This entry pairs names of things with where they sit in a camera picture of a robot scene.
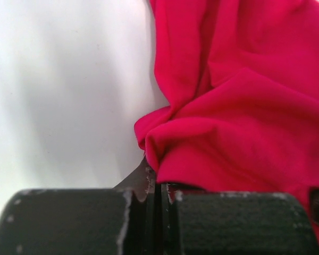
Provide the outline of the red t shirt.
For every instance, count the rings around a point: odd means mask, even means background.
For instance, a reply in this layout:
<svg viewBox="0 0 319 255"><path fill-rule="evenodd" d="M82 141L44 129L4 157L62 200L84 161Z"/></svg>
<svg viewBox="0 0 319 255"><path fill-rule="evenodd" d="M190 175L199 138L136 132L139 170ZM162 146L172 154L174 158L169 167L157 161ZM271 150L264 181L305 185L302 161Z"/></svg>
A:
<svg viewBox="0 0 319 255"><path fill-rule="evenodd" d="M290 194L319 242L319 2L150 6L169 105L135 133L157 182Z"/></svg>

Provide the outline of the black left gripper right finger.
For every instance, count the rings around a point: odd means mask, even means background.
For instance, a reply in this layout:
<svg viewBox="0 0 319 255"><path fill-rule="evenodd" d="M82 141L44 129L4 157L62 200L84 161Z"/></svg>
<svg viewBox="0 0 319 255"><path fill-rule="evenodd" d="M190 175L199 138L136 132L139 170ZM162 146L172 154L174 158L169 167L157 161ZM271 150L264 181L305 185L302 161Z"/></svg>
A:
<svg viewBox="0 0 319 255"><path fill-rule="evenodd" d="M207 192L162 184L164 254L319 254L298 200L273 192Z"/></svg>

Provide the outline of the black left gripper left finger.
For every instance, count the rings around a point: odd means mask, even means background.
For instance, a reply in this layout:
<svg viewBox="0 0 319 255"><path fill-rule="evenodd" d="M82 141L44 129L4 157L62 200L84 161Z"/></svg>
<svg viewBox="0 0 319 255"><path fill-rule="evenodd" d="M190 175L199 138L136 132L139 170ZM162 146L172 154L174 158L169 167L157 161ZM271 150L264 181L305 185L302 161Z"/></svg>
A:
<svg viewBox="0 0 319 255"><path fill-rule="evenodd" d="M154 254L155 172L112 189L28 189L0 216L0 254Z"/></svg>

